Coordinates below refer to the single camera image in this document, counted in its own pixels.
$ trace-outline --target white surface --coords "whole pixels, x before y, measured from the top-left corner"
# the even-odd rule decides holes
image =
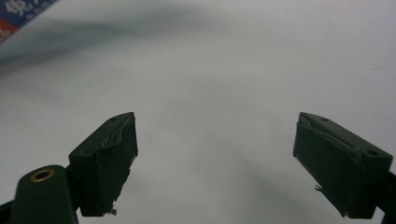
[[[379,210],[342,219],[291,152],[305,111],[396,155],[395,11],[62,0],[0,46],[0,202],[134,111],[140,153],[119,213],[80,223],[379,223]]]

